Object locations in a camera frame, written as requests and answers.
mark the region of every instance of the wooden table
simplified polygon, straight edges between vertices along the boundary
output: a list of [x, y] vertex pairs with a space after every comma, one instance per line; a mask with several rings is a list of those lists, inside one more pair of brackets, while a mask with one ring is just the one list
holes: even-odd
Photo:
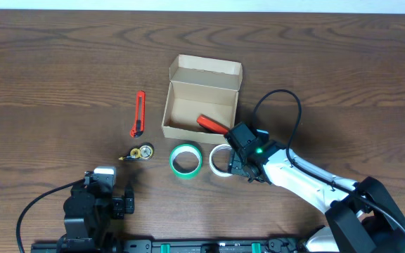
[[[237, 122], [267, 91], [294, 91], [303, 103], [294, 150], [334, 174], [376, 177], [405, 214], [405, 15], [0, 11], [0, 252], [17, 252], [15, 223], [27, 203], [102, 164], [118, 167], [117, 193], [134, 182], [126, 234], [260, 238], [326, 223], [285, 189], [216, 177], [213, 145], [200, 145], [197, 178], [173, 175], [169, 153], [185, 141], [164, 138], [160, 123], [179, 53], [243, 64]], [[139, 89], [146, 131], [132, 139]], [[285, 141], [296, 113], [289, 96], [275, 95], [259, 118]], [[145, 141], [152, 160], [117, 161]], [[25, 248], [64, 234], [69, 194], [31, 208]]]

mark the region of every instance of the box lid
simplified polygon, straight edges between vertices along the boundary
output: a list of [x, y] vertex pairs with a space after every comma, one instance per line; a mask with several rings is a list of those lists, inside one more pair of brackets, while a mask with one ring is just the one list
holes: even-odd
[[169, 67], [169, 80], [238, 91], [242, 83], [241, 63], [197, 56], [178, 55]]

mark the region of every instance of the cardboard box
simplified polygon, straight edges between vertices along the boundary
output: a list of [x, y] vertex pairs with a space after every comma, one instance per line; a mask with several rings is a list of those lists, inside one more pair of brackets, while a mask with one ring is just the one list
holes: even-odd
[[232, 128], [236, 119], [242, 65], [227, 60], [179, 55], [169, 67], [169, 88], [162, 120], [167, 138], [226, 143], [197, 122], [200, 115]]

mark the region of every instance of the green tape roll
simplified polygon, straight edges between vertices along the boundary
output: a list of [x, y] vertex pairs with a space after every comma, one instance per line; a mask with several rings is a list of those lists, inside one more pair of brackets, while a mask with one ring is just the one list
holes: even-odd
[[[198, 166], [193, 171], [190, 171], [188, 173], [179, 172], [173, 166], [173, 162], [176, 159], [176, 157], [179, 154], [184, 153], [184, 152], [190, 152], [190, 153], [194, 154], [196, 156], [196, 158], [198, 158], [198, 161], [199, 161]], [[172, 171], [174, 172], [174, 174], [177, 177], [179, 177], [180, 179], [194, 178], [200, 172], [202, 164], [203, 164], [203, 156], [201, 155], [201, 152], [194, 145], [190, 145], [190, 144], [179, 145], [179, 146], [175, 147], [173, 149], [172, 153], [169, 155], [169, 166], [172, 168]]]

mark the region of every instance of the red utility knife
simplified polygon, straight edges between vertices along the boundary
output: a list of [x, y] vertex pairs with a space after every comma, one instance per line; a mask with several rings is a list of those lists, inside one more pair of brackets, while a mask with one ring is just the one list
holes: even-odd
[[228, 129], [226, 129], [226, 127], [216, 123], [215, 121], [211, 120], [210, 118], [204, 115], [199, 116], [196, 122], [202, 127], [209, 129], [213, 133], [223, 135], [228, 133]]
[[137, 91], [135, 121], [131, 129], [131, 137], [137, 138], [145, 130], [145, 91]]

